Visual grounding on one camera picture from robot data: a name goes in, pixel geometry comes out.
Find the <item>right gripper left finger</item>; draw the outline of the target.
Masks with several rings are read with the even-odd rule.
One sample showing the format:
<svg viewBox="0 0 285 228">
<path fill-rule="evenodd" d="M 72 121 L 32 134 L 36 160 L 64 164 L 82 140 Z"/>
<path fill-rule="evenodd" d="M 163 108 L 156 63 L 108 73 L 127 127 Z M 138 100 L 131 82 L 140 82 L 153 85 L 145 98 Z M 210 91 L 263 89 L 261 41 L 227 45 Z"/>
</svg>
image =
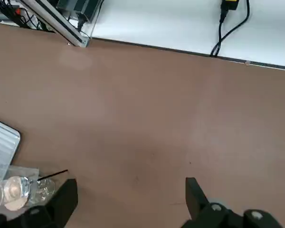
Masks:
<svg viewBox="0 0 285 228">
<path fill-rule="evenodd" d="M 0 228 L 63 228 L 77 205 L 77 181 L 67 179 L 45 205 L 31 207 L 12 220 L 0 214 Z"/>
</svg>

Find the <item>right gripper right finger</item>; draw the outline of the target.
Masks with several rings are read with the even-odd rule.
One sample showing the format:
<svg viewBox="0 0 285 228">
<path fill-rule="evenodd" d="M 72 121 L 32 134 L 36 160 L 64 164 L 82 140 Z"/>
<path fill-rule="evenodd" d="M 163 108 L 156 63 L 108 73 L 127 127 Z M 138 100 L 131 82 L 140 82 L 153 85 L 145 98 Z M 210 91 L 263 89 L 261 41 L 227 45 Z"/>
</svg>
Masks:
<svg viewBox="0 0 285 228">
<path fill-rule="evenodd" d="M 248 209 L 239 215 L 220 203 L 209 202 L 197 180 L 185 180 L 185 199 L 191 219 L 183 228 L 280 228 L 282 225 L 268 212 Z"/>
</svg>

